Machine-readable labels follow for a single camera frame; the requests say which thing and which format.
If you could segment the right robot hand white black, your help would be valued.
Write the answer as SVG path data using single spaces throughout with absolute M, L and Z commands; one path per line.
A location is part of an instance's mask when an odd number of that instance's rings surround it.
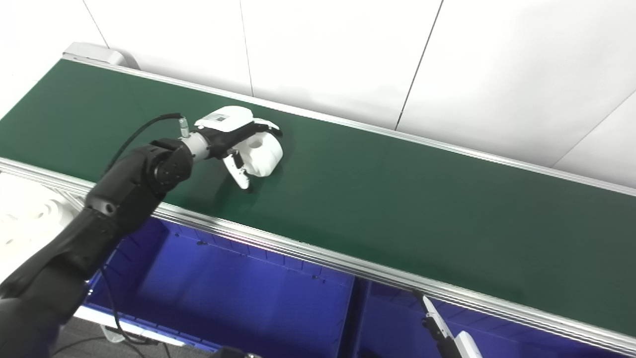
M 431 299 L 418 290 L 413 291 L 422 306 L 425 316 L 422 325 L 429 331 L 441 357 L 443 358 L 481 358 L 482 354 L 475 340 L 466 331 L 453 335 Z

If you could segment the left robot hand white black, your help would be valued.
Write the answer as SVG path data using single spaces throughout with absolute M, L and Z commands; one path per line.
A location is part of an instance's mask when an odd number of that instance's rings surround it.
M 225 106 L 195 122 L 196 134 L 207 142 L 208 157 L 220 159 L 237 185 L 252 190 L 250 176 L 267 177 L 282 160 L 280 127 L 254 117 L 242 106 Z

